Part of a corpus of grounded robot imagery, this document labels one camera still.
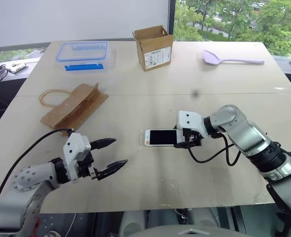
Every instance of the plastic spatula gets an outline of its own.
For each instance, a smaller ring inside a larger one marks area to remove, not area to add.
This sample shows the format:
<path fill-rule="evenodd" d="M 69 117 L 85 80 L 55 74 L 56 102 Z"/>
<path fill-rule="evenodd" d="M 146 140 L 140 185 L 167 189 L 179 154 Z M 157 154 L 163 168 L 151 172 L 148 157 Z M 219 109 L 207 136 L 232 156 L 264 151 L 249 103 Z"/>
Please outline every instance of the plastic spatula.
<path fill-rule="evenodd" d="M 254 63 L 254 64 L 263 64 L 265 63 L 263 60 L 252 60 L 252 59 L 220 59 L 214 53 L 211 53 L 207 50 L 203 51 L 203 58 L 205 63 L 209 63 L 212 65 L 218 65 L 219 63 L 225 61 L 231 62 L 243 62 L 243 63 Z"/>

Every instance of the smartphone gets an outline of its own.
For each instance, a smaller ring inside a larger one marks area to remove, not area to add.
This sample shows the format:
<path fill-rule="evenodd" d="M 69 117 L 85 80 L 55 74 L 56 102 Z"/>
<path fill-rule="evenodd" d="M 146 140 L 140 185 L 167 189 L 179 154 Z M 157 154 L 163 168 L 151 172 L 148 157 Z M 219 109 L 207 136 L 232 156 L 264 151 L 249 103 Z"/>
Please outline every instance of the smartphone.
<path fill-rule="evenodd" d="M 148 129 L 145 131 L 146 146 L 173 146 L 184 142 L 182 130 L 178 129 Z"/>

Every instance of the table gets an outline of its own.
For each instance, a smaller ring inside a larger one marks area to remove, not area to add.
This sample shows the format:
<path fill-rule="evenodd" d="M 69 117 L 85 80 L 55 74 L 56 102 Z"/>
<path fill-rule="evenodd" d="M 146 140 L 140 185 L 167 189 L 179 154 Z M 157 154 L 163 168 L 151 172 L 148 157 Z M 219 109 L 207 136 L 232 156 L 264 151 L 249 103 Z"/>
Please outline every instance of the table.
<path fill-rule="evenodd" d="M 47 196 L 42 212 L 230 206 L 273 201 L 266 191 L 266 182 L 244 156 L 234 167 L 226 165 L 224 154 L 209 163 L 197 164 L 186 150 L 141 145 L 145 129 L 173 128 L 178 110 L 209 115 L 225 104 L 234 104 L 273 140 L 291 151 L 291 84 L 261 43 L 174 42 L 171 65 L 143 72 L 134 42 L 111 42 L 116 49 L 116 67 L 107 73 L 80 74 L 68 74 L 54 63 L 59 45 L 61 42 L 54 42 L 48 47 L 0 120 L 0 183 L 17 157 L 50 131 L 40 123 L 50 108 L 38 102 L 38 95 L 51 88 L 72 90 L 80 83 L 99 82 L 110 97 L 77 131 L 87 135 L 90 141 L 104 137 L 117 139 L 107 148 L 93 152 L 95 167 L 103 168 L 120 159 L 128 159 L 128 163 L 102 181 L 85 178 L 77 184 L 62 185 Z M 234 56 L 260 55 L 266 63 L 204 65 L 199 55 L 203 48 L 212 48 L 219 57 L 225 56 L 220 49 L 225 52 L 231 49 Z M 193 97 L 196 89 L 200 95 Z M 64 99 L 63 94 L 47 97 L 48 102 L 55 104 Z M 58 134 L 48 137 L 16 170 L 61 156 L 65 141 L 66 137 Z M 193 152 L 197 158 L 206 159 L 223 147 L 220 139 L 205 139 L 203 146 Z M 231 159 L 236 153 L 237 149 L 231 148 Z"/>

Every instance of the black clamp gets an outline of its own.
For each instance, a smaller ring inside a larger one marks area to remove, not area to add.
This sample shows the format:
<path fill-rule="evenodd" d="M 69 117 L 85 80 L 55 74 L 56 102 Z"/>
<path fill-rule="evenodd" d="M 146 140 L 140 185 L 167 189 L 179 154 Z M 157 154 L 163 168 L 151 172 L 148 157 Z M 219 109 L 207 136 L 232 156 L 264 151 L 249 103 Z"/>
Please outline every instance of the black clamp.
<path fill-rule="evenodd" d="M 187 149 L 188 147 L 200 147 L 202 146 L 201 139 L 202 139 L 202 136 L 200 135 L 199 132 L 191 130 L 190 141 L 188 142 L 188 145 L 187 145 L 187 142 L 180 142 L 180 143 L 174 144 L 174 147 L 183 148 L 183 149 Z"/>

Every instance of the green foliage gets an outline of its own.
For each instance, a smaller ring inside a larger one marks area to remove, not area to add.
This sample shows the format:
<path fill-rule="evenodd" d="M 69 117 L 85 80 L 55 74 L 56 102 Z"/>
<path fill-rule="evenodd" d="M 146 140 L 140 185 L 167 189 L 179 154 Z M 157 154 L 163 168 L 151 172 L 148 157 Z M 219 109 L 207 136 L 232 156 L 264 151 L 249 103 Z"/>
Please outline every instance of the green foliage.
<path fill-rule="evenodd" d="M 186 0 L 187 6 L 194 7 L 196 12 L 202 15 L 202 20 L 198 21 L 201 23 L 201 29 L 205 26 L 206 16 L 209 15 L 211 17 L 215 14 L 216 1 L 217 0 Z"/>
<path fill-rule="evenodd" d="M 260 9 L 256 22 L 253 39 L 263 42 L 271 54 L 291 55 L 291 0 L 271 0 Z"/>
<path fill-rule="evenodd" d="M 190 22 L 197 22 L 201 18 L 201 15 L 197 14 L 193 7 L 188 8 L 185 4 L 177 0 L 174 21 L 174 40 L 203 41 L 201 35 L 197 33 L 197 28 L 189 25 Z"/>
<path fill-rule="evenodd" d="M 205 39 L 211 40 L 211 41 L 228 41 L 227 37 L 224 37 L 223 35 L 211 33 L 211 32 L 205 32 L 202 30 L 198 30 L 199 34 L 201 34 Z"/>
<path fill-rule="evenodd" d="M 221 21 L 214 21 L 213 26 L 218 27 L 220 29 L 225 29 L 225 24 Z"/>
<path fill-rule="evenodd" d="M 26 59 L 27 55 L 34 50 L 34 48 L 28 48 L 20 50 L 2 51 L 0 52 L 0 63 L 12 60 Z"/>
<path fill-rule="evenodd" d="M 229 34 L 228 40 L 249 28 L 253 19 L 253 9 L 249 0 L 224 0 L 220 6 L 220 15 Z"/>
<path fill-rule="evenodd" d="M 269 0 L 257 16 L 253 14 L 251 4 L 254 1 L 251 0 L 179 1 L 176 6 L 176 40 L 201 40 L 203 36 L 213 41 L 259 41 L 271 54 L 291 55 L 291 0 Z M 214 20 L 215 11 L 219 12 L 222 21 Z M 198 35 L 196 29 L 188 25 L 190 22 L 200 22 L 202 29 L 212 26 L 225 29 L 229 37 L 224 37 L 221 32 L 214 34 L 202 30 L 198 30 Z"/>
<path fill-rule="evenodd" d="M 205 20 L 205 27 L 207 28 L 206 31 L 208 31 L 208 29 L 215 25 L 215 20 L 213 17 L 206 17 L 206 20 Z"/>

